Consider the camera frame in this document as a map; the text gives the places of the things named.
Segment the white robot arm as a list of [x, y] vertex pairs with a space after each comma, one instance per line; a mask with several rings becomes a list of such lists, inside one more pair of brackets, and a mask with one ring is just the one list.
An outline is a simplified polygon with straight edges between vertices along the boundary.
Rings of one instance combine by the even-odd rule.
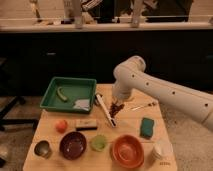
[[213, 132], [213, 95], [150, 76], [145, 68], [140, 56], [132, 56], [117, 65], [113, 71], [116, 79], [113, 97], [126, 100], [137, 89], [182, 111]]

